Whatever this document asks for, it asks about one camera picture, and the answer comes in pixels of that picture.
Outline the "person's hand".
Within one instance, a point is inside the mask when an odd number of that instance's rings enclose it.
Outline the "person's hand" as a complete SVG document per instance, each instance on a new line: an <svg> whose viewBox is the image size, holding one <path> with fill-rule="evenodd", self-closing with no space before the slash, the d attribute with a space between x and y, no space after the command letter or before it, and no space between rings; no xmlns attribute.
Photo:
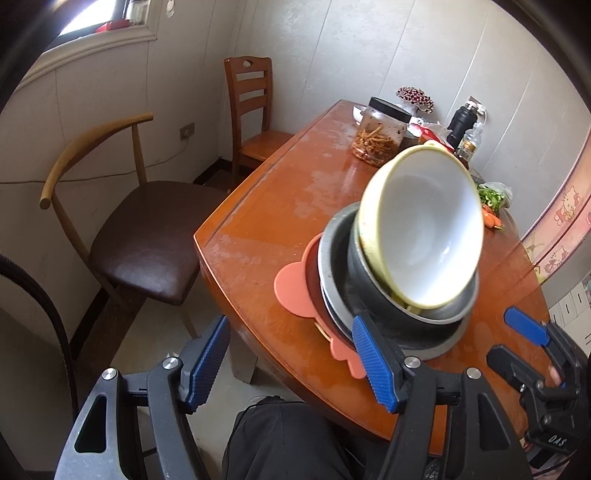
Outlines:
<svg viewBox="0 0 591 480"><path fill-rule="evenodd" d="M563 384L563 379L562 379L560 373L558 372L558 370L554 366L550 366L548 368L548 372L549 372L549 376L552 379L553 383L557 387L561 387Z"/></svg>

